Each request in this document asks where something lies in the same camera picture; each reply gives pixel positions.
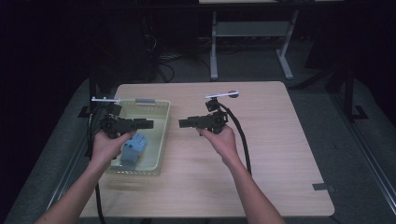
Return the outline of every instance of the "hand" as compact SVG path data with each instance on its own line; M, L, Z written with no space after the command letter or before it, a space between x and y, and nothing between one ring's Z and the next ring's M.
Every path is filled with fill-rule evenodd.
M235 161L240 161L236 151L235 133L228 125L224 125L221 133L215 134L206 129L197 129L198 133L205 137L212 147L220 154L224 164L230 166Z
M135 133L135 131L125 133L115 139L110 139L103 131L97 133L93 139L91 163L106 169L111 160L121 154L122 145L131 139Z

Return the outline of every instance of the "wooden table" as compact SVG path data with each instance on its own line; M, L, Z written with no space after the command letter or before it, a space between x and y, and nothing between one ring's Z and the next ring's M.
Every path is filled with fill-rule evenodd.
M247 137L253 178L284 217L330 216L334 212L304 131L281 82L209 82L121 85L116 98L171 102L170 125L159 176L104 174L100 180L105 217L244 217L233 178L213 147L178 120L208 114L205 95L220 97ZM242 141L232 121L239 155ZM82 217L97 217L94 194Z

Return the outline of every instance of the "plastic container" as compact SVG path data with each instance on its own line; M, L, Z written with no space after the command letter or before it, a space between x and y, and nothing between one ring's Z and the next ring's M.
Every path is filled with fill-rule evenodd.
M111 162L106 172L124 175L159 175L170 118L170 102L153 99L128 99L121 100L119 105L122 106L120 118L154 120L154 128L137 130L138 133L146 136L147 146L135 164L123 164L120 161L121 154Z

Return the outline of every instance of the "person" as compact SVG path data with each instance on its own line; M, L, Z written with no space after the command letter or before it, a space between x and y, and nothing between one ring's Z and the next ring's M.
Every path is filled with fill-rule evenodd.
M285 223L240 160L233 129L225 125L219 134L206 129L197 129L197 132L211 143L229 168L245 210L247 222L249 224ZM37 220L36 224L78 223L79 215L90 199L96 183L110 165L111 160L120 155L121 146L133 135L134 132L131 132L116 139L109 139L104 132L96 134L93 141L92 160L87 169L66 194Z

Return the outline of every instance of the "forearm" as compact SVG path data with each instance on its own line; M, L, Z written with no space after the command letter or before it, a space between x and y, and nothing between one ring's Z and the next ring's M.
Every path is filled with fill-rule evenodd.
M79 215L103 174L103 168L89 165L66 194L36 223L78 223Z
M234 161L228 167L233 175L249 224L285 223L282 216L262 193L240 160Z

